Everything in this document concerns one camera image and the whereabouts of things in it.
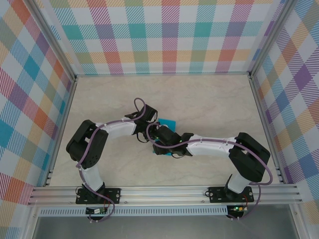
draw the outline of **black mounting bracket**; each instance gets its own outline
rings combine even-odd
[[[246,187],[242,193],[235,194],[236,196],[232,199],[227,197],[225,187],[209,187],[206,193],[209,197],[210,203],[246,203],[246,198],[248,203],[254,201],[254,195],[251,187]]]
[[[121,198],[121,189],[120,188],[104,188],[101,187],[97,191],[97,193],[108,197],[111,199],[114,204],[120,203]],[[85,186],[82,188],[79,188],[76,192],[76,200],[75,204],[104,204],[105,199],[95,195],[90,190],[88,190]]]

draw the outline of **robotic arm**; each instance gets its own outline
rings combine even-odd
[[[106,140],[138,133],[142,133],[146,141],[153,143],[153,149],[157,155],[171,153],[179,156],[213,155],[230,158],[238,171],[235,176],[230,177],[224,189],[230,200],[243,192],[249,183],[262,180],[265,167],[254,155],[243,151],[242,148],[253,152],[265,165],[268,163],[270,153],[250,135],[239,133],[237,137],[231,138],[208,138],[193,133],[184,133],[180,136],[167,126],[155,123],[157,114],[155,109],[145,104],[141,111],[126,115],[115,123],[103,124],[85,120],[80,125],[66,150],[74,161],[80,162],[88,142],[92,141],[80,166],[82,179],[90,189],[99,194],[103,194],[105,189],[97,163]],[[98,127],[100,129],[91,138]]]

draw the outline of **colorful plaid pattern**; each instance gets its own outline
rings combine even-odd
[[[248,67],[248,71],[251,71],[253,66],[255,65],[255,62],[256,62],[256,59],[258,58],[259,54],[260,54],[260,51],[261,49],[264,47],[267,39],[268,39],[268,36],[269,36],[269,33],[272,31],[274,25],[275,25],[275,22],[277,21],[283,7],[284,7],[284,4],[285,4],[286,0],[281,0],[277,9],[276,9],[276,12],[273,16],[273,18],[271,19],[268,27],[267,27],[267,30],[265,31],[265,34],[263,35],[262,37],[262,40],[260,41],[259,45],[258,45],[258,48],[257,48],[257,51],[255,52],[255,55],[253,57],[253,60],[251,61],[249,67]]]
[[[256,77],[290,183],[319,235],[319,1],[300,0]]]
[[[273,0],[50,3],[80,70],[97,75],[246,72],[248,59],[255,53],[251,52],[252,46],[257,36],[264,35],[260,29]],[[61,39],[42,0],[38,4]],[[67,47],[62,40],[59,42],[78,72]]]
[[[18,238],[55,145],[71,80],[22,0],[0,0],[0,239]]]

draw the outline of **purple cable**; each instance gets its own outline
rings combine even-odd
[[[134,106],[135,106],[135,108],[137,109],[137,111],[139,111],[139,108],[138,108],[137,105],[136,105],[136,100],[142,101],[142,103],[143,103],[143,105],[144,105],[144,109],[143,109],[142,114],[141,114],[140,116],[134,118],[134,119],[125,119],[125,120],[119,119],[119,120],[110,121],[110,122],[108,122],[108,123],[106,123],[106,124],[102,124],[102,125],[98,126],[98,127],[94,130],[94,132],[92,133],[92,136],[91,136],[91,138],[90,138],[90,140],[89,140],[88,145],[86,146],[86,149],[85,149],[85,151],[84,151],[84,154],[83,154],[82,158],[81,158],[80,161],[76,164],[76,167],[79,169],[80,177],[81,177],[81,179],[82,179],[82,181],[83,181],[83,183],[84,183],[84,186],[85,186],[87,189],[89,189],[92,193],[94,193],[95,195],[97,195],[97,196],[99,196],[99,197],[101,197],[101,198],[104,198],[104,199],[107,200],[108,202],[112,203],[112,206],[113,206],[111,213],[108,214],[107,216],[105,216],[104,218],[98,220],[98,221],[91,219],[91,215],[89,215],[90,222],[99,223],[99,222],[102,222],[102,221],[106,220],[107,218],[109,218],[109,217],[114,213],[114,211],[115,211],[115,204],[114,204],[114,202],[113,202],[110,198],[105,197],[104,195],[95,192],[95,191],[86,183],[86,181],[85,181],[85,179],[84,179],[84,177],[83,177],[81,164],[82,164],[82,162],[84,161],[86,155],[88,154],[89,149],[90,149],[91,144],[92,144],[92,140],[93,140],[95,134],[97,133],[97,131],[98,131],[99,129],[103,128],[105,125],[108,125],[108,124],[113,124],[113,123],[118,123],[118,122],[133,122],[133,121],[136,121],[136,120],[140,119],[141,117],[143,117],[143,115],[145,114],[145,111],[146,111],[145,101],[144,101],[143,99],[141,99],[141,98],[135,98],[135,99],[134,99]]]
[[[175,147],[179,147],[181,145],[184,145],[184,144],[187,144],[187,143],[194,143],[194,142],[201,142],[201,141],[208,141],[208,142],[218,142],[218,143],[228,143],[228,144],[232,144],[234,146],[237,146],[237,147],[240,147],[242,148],[243,150],[247,151],[248,153],[250,153],[251,155],[253,155],[262,165],[263,167],[266,169],[266,171],[268,172],[269,174],[269,182],[267,183],[250,183],[250,185],[257,185],[258,188],[259,188],[259,194],[258,194],[258,199],[256,201],[256,204],[255,206],[253,207],[253,209],[246,215],[244,215],[242,217],[243,218],[246,218],[248,215],[250,215],[255,209],[256,207],[258,206],[259,204],[259,201],[260,201],[260,197],[261,197],[261,185],[264,185],[264,186],[267,186],[267,185],[270,185],[272,182],[273,182],[273,175],[270,171],[270,169],[268,168],[268,166],[262,161],[262,159],[260,157],[258,157],[258,155],[256,155],[253,151],[251,151],[249,148],[239,144],[239,143],[235,143],[235,142],[231,142],[231,141],[226,141],[226,140],[223,140],[223,139],[211,139],[211,138],[203,138],[203,139],[193,139],[193,140],[189,140],[189,141],[185,141],[185,142],[182,142],[182,143],[178,143],[178,144],[175,144],[175,145],[172,145],[172,146],[163,146],[163,145],[159,145],[157,144],[154,140],[151,139],[150,137],[150,134],[149,134],[149,128],[152,126],[152,125],[157,125],[157,126],[160,126],[158,123],[151,123],[147,126],[146,128],[146,135],[149,139],[149,141],[154,144],[155,146],[159,147],[159,148],[175,148]]]

